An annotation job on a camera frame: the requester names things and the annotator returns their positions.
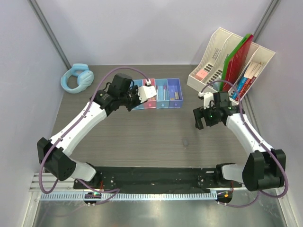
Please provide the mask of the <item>magenta capped white pen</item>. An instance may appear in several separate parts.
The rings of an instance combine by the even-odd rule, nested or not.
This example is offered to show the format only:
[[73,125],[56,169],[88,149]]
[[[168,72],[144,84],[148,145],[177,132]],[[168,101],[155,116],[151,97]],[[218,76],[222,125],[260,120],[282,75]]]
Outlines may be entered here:
[[166,86],[163,86],[163,100],[166,101]]

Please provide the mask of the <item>brown capped white pen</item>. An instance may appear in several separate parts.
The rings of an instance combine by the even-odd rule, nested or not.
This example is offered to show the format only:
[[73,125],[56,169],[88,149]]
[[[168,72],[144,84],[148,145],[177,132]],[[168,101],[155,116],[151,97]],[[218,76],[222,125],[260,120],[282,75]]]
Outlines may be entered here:
[[159,88],[158,88],[158,86],[156,86],[156,92],[157,92],[156,100],[158,102],[159,101]]

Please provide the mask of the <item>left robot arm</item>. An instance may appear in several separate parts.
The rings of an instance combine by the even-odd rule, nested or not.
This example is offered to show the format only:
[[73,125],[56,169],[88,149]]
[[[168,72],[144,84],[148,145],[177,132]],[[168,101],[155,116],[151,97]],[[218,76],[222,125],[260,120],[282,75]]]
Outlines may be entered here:
[[71,159],[71,154],[81,140],[113,111],[121,106],[131,111],[156,95],[150,83],[146,86],[134,85],[132,78],[125,74],[116,74],[109,87],[97,88],[84,109],[65,128],[50,139],[41,138],[38,141],[38,182],[41,191],[50,193],[43,187],[43,170],[53,174],[57,181],[71,177],[91,189],[97,188],[101,177],[96,168],[89,163]]

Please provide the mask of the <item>grey eraser sleeve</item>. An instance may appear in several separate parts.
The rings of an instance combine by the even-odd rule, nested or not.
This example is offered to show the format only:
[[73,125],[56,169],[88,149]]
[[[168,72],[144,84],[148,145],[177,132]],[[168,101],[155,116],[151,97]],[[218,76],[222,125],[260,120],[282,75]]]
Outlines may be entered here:
[[184,147],[187,147],[187,146],[189,145],[189,142],[188,142],[187,139],[183,139],[183,140],[182,140],[182,143],[183,143],[183,146],[184,146]]

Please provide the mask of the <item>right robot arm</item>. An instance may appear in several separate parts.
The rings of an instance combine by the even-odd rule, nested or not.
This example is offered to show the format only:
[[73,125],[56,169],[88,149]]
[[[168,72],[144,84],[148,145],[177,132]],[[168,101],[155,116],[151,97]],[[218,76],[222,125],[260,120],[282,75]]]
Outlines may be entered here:
[[203,105],[193,110],[195,127],[223,123],[236,136],[248,159],[244,166],[218,164],[214,182],[220,187],[230,181],[239,182],[253,191],[285,186],[286,155],[265,142],[250,124],[241,105],[233,105],[227,92],[199,92]]

